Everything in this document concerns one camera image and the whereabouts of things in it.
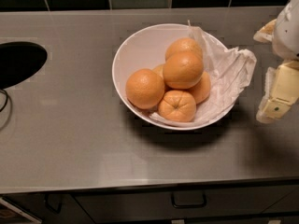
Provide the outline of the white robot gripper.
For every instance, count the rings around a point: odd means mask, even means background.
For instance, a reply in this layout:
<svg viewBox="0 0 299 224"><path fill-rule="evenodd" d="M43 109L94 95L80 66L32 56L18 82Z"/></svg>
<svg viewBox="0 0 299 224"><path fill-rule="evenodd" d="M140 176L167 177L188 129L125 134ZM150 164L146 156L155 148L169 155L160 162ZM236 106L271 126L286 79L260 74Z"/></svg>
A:
<svg viewBox="0 0 299 224"><path fill-rule="evenodd" d="M272 41L273 51L284 60L299 60L299 0L291 0L277 19L263 26L253 39L261 43ZM256 119L265 124L279 120L298 99L299 62L285 61L278 68L269 67Z"/></svg>

